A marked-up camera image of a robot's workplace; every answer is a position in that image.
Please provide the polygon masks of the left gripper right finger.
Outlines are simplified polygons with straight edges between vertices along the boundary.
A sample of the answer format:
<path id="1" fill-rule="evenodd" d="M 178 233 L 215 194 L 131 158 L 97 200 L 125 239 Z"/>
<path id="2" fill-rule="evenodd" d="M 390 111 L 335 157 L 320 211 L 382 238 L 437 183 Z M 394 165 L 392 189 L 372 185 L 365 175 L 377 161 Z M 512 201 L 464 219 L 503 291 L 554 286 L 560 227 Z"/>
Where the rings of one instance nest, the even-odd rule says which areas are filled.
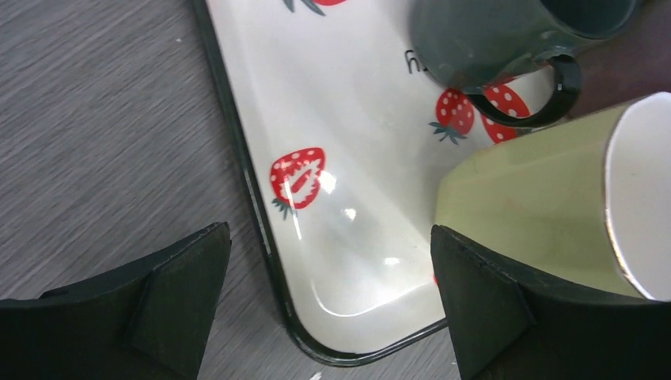
<path id="1" fill-rule="evenodd" d="M 434 226 L 430 255 L 463 379 L 667 379 L 670 304 L 586 287 Z"/>

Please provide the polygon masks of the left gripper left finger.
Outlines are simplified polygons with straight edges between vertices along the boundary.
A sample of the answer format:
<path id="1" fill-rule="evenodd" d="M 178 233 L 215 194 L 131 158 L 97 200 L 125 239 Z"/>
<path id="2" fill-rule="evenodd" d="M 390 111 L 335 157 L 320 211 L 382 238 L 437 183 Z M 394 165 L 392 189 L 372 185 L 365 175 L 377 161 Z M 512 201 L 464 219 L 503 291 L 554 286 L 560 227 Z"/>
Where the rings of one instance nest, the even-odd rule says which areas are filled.
<path id="1" fill-rule="evenodd" d="M 216 222 L 39 298 L 2 300 L 2 378 L 197 378 L 230 249 Z"/>

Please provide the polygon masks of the yellow-green handled mug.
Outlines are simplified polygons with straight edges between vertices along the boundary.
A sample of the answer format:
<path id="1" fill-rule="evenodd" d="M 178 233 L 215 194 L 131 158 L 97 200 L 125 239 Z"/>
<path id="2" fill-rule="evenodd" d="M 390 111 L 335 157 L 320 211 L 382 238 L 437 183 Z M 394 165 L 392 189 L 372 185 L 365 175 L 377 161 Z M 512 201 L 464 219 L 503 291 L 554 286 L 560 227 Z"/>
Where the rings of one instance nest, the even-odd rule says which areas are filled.
<path id="1" fill-rule="evenodd" d="M 571 282 L 669 300 L 669 93 L 476 152 L 440 183 L 435 222 Z"/>

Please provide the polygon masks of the white strawberry serving tray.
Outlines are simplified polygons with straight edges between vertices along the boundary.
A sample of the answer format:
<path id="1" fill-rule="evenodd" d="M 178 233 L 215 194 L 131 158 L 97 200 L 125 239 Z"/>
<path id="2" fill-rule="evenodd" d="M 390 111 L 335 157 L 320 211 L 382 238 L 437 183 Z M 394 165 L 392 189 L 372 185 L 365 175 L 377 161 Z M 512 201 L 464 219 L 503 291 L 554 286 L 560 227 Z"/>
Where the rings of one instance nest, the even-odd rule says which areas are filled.
<path id="1" fill-rule="evenodd" d="M 309 357 L 372 363 L 445 328 L 440 180 L 518 131 L 434 83 L 408 1 L 196 1 L 284 324 Z"/>

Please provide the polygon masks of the dark green mug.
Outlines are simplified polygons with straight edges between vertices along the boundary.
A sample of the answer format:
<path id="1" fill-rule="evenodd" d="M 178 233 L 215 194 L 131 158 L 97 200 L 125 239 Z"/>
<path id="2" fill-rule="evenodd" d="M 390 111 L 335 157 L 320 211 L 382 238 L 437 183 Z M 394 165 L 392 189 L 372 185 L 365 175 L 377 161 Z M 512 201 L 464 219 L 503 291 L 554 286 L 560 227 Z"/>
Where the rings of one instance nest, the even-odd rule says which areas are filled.
<path id="1" fill-rule="evenodd" d="M 461 91 L 484 116 L 513 128 L 562 119 L 582 92 L 576 55 L 612 39 L 638 15 L 640 1 L 415 1 L 409 30 L 418 59 L 434 80 Z M 528 117 L 500 111 L 485 96 L 542 66 L 554 85 L 546 104 Z"/>

